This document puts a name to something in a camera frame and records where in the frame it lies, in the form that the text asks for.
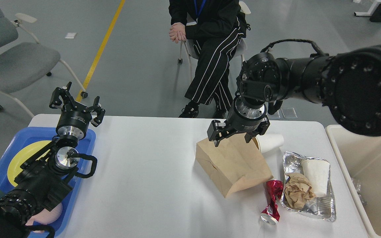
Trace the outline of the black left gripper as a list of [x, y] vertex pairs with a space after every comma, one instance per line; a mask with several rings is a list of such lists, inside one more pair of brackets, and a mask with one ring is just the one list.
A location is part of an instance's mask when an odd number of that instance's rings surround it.
[[[102, 123], [106, 111], [99, 104], [100, 96], [96, 96], [93, 105], [86, 107], [84, 112], [78, 111], [78, 102], [69, 93], [71, 85], [72, 82], [69, 82], [65, 87], [57, 87], [52, 93], [49, 107], [62, 111], [56, 127], [57, 135], [70, 135], [81, 140], [86, 137], [89, 122], [94, 127], [98, 127]], [[97, 113], [93, 119], [92, 112]]]

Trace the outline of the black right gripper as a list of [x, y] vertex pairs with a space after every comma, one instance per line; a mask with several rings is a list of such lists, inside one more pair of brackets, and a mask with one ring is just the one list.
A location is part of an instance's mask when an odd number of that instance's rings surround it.
[[218, 147], [220, 141], [235, 134], [246, 133], [245, 141], [257, 135], [264, 135], [270, 126], [264, 103], [255, 99], [247, 101], [243, 96], [237, 96], [229, 110], [227, 120], [212, 120], [207, 130], [209, 141]]

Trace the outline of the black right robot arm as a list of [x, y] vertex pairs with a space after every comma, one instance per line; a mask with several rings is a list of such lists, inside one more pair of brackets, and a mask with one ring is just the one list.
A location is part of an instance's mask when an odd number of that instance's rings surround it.
[[285, 99], [299, 98], [329, 107], [334, 119], [354, 134], [381, 136], [381, 45], [330, 56], [310, 40], [308, 58], [274, 58], [272, 42], [242, 64], [237, 92], [224, 122], [213, 120], [208, 139], [218, 146], [234, 134], [249, 142], [269, 128], [267, 115]]

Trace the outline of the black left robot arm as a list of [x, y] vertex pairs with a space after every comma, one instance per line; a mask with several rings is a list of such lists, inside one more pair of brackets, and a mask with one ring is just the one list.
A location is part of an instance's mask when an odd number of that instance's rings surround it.
[[62, 111], [56, 135], [28, 158], [15, 177], [17, 186], [0, 198], [0, 238], [27, 238], [31, 231], [47, 231], [53, 238], [50, 225], [27, 225], [33, 215], [43, 209], [51, 211], [70, 193], [68, 182], [73, 177], [89, 178], [94, 175], [97, 158], [76, 150], [79, 140], [86, 137], [89, 124], [102, 123], [105, 110], [96, 97], [87, 107], [75, 101], [69, 90], [72, 83], [57, 87], [49, 103], [50, 108]]

